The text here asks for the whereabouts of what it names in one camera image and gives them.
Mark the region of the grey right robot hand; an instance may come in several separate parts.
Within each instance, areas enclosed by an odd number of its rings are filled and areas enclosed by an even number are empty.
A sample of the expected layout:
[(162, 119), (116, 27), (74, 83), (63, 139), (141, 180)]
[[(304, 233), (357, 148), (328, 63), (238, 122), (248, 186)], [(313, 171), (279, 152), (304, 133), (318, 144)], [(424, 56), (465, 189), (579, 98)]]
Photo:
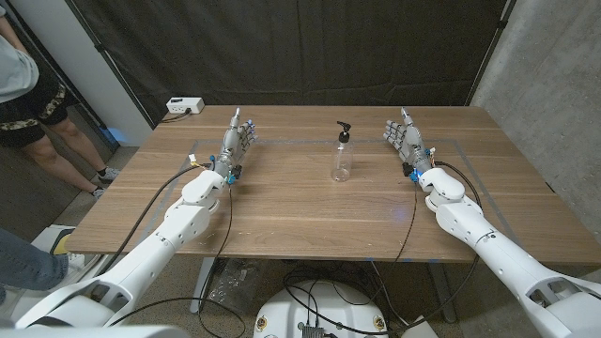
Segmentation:
[(392, 120), (386, 122), (383, 138), (396, 149), (401, 161), (420, 176), (433, 168), (430, 150), (425, 146), (422, 135), (406, 107), (401, 108), (401, 115), (401, 123)]

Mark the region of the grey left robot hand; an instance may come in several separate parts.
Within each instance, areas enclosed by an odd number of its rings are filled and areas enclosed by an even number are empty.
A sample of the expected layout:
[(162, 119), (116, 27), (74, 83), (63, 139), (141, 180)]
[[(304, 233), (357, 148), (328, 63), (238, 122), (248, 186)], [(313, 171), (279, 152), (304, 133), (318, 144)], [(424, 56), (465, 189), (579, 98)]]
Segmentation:
[(240, 108), (237, 107), (226, 128), (220, 152), (216, 157), (213, 171), (223, 178), (229, 178), (231, 171), (241, 165), (243, 158), (255, 141), (255, 124), (248, 120), (241, 123)]

